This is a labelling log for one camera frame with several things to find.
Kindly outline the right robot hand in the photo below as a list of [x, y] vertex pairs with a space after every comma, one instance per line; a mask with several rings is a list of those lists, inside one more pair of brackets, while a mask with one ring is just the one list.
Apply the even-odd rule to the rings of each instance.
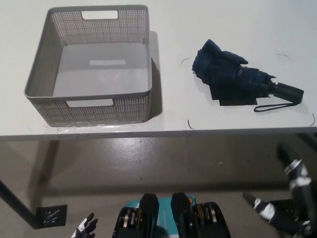
[[315, 238], [317, 236], [317, 200], [314, 196], [312, 178], [295, 150], [280, 143], [276, 149], [289, 180], [293, 215], [281, 210], [272, 202], [266, 202], [250, 193], [243, 193], [245, 201], [268, 224], [290, 236]]

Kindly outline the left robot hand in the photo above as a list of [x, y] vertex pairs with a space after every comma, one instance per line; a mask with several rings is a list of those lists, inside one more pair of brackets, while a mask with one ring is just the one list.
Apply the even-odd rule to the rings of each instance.
[[97, 227], [98, 219], [94, 218], [95, 214], [91, 213], [76, 228], [71, 238], [94, 238], [94, 230]]

